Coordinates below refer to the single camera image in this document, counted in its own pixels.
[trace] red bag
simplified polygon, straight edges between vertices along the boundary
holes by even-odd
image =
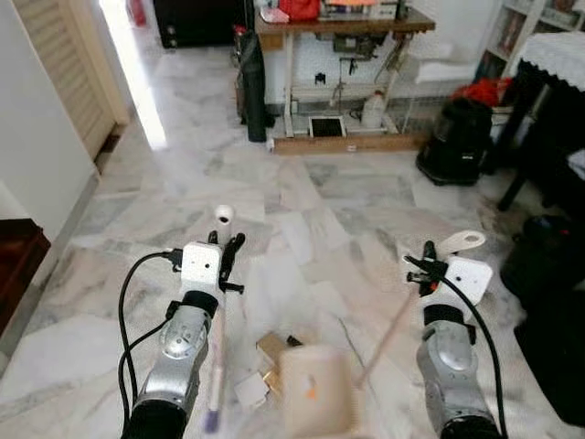
[[[319,0],[281,0],[278,7],[291,21],[316,20],[319,16]]]

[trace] black cable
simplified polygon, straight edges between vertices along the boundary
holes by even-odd
[[[127,360],[128,360],[128,371],[130,373],[130,384],[132,386],[132,401],[133,401],[133,403],[136,402],[136,397],[138,396],[138,386],[136,384],[136,371],[134,369],[134,363],[132,361],[132,354],[130,353],[130,346],[128,344],[128,334],[126,332],[126,323],[124,321],[124,299],[126,297],[126,290],[128,289],[128,284],[130,283],[130,280],[132,279],[134,272],[138,269],[138,267],[142,263],[144,263],[150,259],[154,259],[154,258],[168,258],[169,255],[170,255],[170,252],[156,252],[156,253],[147,254],[147,255],[143,256],[142,258],[140,258],[138,261],[136,261],[134,263],[134,265],[132,266],[132,268],[130,269],[128,274],[126,274],[126,278],[124,279],[124,282],[122,284],[122,289],[120,290],[120,300],[118,301],[118,323],[120,324],[120,333],[122,335],[122,345],[124,348],[124,355],[127,357]]]
[[[404,259],[413,265],[416,265],[418,268],[422,269],[423,271],[429,273],[427,267],[425,266],[424,262],[414,259],[412,256],[405,256]],[[494,340],[492,339],[492,335],[490,334],[487,325],[484,322],[481,314],[479,311],[475,309],[475,306],[471,303],[471,301],[467,298],[467,296],[449,279],[443,276],[441,273],[429,273],[433,279],[437,281],[441,281],[446,284],[449,288],[451,288],[461,300],[467,305],[467,307],[472,312],[475,320],[477,320],[477,324],[482,329],[484,333],[485,339],[487,341],[487,346],[490,348],[490,353],[492,354],[492,361],[494,362],[494,375],[495,375],[495,398],[497,399],[497,410],[498,416],[500,421],[500,431],[502,435],[502,439],[508,439],[508,431],[505,427],[505,415],[504,415],[504,393],[502,391],[502,371],[500,370],[500,360],[497,356],[497,351],[495,350]]]
[[[156,334],[158,331],[160,331],[163,328],[163,326],[166,325],[166,322],[168,322],[169,320],[170,319],[167,318],[159,326],[152,328],[146,334],[143,334],[142,336],[138,337],[129,346],[129,351],[132,351],[132,349],[136,348],[139,344],[141,344],[147,338],[149,338],[150,336],[152,336],[152,335]],[[120,387],[120,394],[122,396],[122,406],[124,408],[124,425],[122,428],[123,432],[126,430],[128,422],[130,421],[130,404],[128,402],[128,394],[126,393],[126,385],[124,384],[124,362],[126,361],[127,358],[128,357],[126,355],[126,352],[124,351],[122,353],[122,355],[120,356],[120,361],[118,363],[118,386]]]

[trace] black vacuum cleaner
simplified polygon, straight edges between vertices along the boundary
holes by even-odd
[[[417,167],[435,185],[472,186],[492,147],[492,109],[457,98],[442,109],[432,138],[417,156]]]

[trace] red object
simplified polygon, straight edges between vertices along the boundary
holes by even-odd
[[[142,0],[126,0],[126,8],[133,22],[138,26],[146,26],[146,13]]]
[[[319,0],[281,0],[278,7],[291,21],[316,20],[319,16]]]
[[[484,103],[489,107],[497,107],[511,82],[511,78],[480,80],[476,84],[461,87],[453,94],[452,98],[468,98]]]

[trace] marble floor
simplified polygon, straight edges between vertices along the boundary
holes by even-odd
[[[232,276],[246,293],[228,296],[221,439],[282,437],[277,399],[243,409],[233,391],[258,369],[255,342],[266,332],[347,349],[357,374],[410,292],[402,254],[420,254],[427,239],[480,230],[487,243],[469,255],[497,270],[511,235],[541,212],[530,187],[509,212],[495,209],[509,175],[483,177],[475,187],[435,187],[417,171],[413,153],[270,155],[249,143],[239,124],[227,48],[164,52],[148,31],[135,36],[163,135],[158,130],[152,140],[154,127],[137,119],[113,152],[0,382],[0,437],[119,437],[123,277],[147,252],[205,238],[217,204],[235,207],[235,230],[248,236]],[[125,308],[131,338],[163,319],[178,284],[167,262],[149,262],[136,274]],[[584,438],[558,419],[537,386],[512,332],[521,308],[497,276],[479,309],[502,361],[510,437]],[[436,437],[415,361],[421,328],[415,311],[359,394],[363,437]],[[136,351],[139,380],[155,346],[152,339]],[[481,338],[477,351],[479,381],[495,412]],[[207,360],[187,438],[204,437],[208,373]]]

